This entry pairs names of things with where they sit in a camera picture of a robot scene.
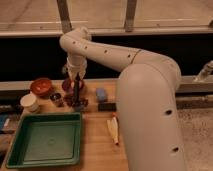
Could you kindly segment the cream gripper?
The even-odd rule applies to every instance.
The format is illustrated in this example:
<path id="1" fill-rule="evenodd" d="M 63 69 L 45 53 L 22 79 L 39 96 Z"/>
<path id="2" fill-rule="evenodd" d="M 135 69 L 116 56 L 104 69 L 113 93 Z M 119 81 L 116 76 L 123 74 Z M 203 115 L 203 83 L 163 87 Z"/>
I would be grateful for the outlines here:
<path id="1" fill-rule="evenodd" d="M 74 80 L 76 76 L 81 79 L 84 78 L 86 74 L 87 60 L 85 58 L 68 58 L 67 59 L 67 69 L 69 77 Z"/>

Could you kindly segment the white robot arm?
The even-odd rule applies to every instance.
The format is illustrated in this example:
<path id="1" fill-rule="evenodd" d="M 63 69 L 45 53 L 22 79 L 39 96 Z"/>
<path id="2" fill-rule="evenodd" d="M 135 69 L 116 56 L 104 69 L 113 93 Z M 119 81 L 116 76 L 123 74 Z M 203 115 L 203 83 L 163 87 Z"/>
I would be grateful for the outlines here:
<path id="1" fill-rule="evenodd" d="M 84 76 L 86 61 L 120 72 L 116 108 L 129 171 L 186 171 L 175 92 L 178 64 L 147 50 L 95 43 L 85 27 L 60 37 L 70 77 Z"/>

